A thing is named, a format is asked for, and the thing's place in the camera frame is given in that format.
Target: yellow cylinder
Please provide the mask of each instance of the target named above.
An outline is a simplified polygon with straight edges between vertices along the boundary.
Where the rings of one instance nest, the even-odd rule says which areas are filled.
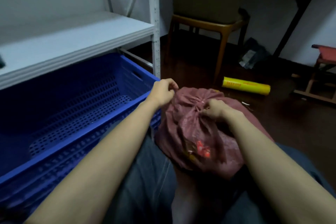
[[[249,82],[234,78],[228,78],[224,77],[223,85],[222,87],[235,89],[235,90],[241,90],[241,91],[247,91],[262,95],[268,95],[271,90],[271,86],[256,82]]]

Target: plastic bag on floor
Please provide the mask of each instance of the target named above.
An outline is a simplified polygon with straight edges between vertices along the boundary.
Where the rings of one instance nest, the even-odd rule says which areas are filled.
[[[230,179],[244,161],[229,128],[223,125],[218,129],[215,121],[200,114],[212,98],[243,112],[252,124],[272,140],[257,118],[239,101],[224,97],[222,92],[212,89],[184,87],[162,110],[155,143],[182,168],[213,172]]]

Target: forearm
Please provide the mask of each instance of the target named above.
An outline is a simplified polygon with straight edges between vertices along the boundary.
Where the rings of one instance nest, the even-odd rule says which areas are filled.
[[[285,223],[336,223],[336,200],[244,116],[229,124],[258,187]]]
[[[87,154],[26,223],[100,223],[156,110],[154,103],[141,103]]]

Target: shelf board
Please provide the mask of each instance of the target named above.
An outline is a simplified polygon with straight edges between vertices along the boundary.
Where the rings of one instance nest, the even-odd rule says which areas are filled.
[[[0,90],[152,35],[154,25],[110,12],[0,28]]]

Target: dark brown floor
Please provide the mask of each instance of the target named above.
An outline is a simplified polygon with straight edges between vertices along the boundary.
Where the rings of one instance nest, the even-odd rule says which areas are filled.
[[[179,30],[173,37],[173,57],[161,66],[161,78],[173,78],[180,87],[214,88],[228,97],[250,104],[251,111],[276,142],[305,153],[336,188],[336,106],[316,100],[303,100],[292,94],[305,79],[291,78],[292,72],[308,73],[310,68],[282,59],[270,61],[259,69],[246,70],[238,63],[237,47],[228,45],[221,73],[212,84],[219,41]],[[161,39],[165,55],[166,38]],[[132,49],[132,53],[151,61],[151,44]],[[271,85],[268,96],[221,87],[223,77],[239,78]]]

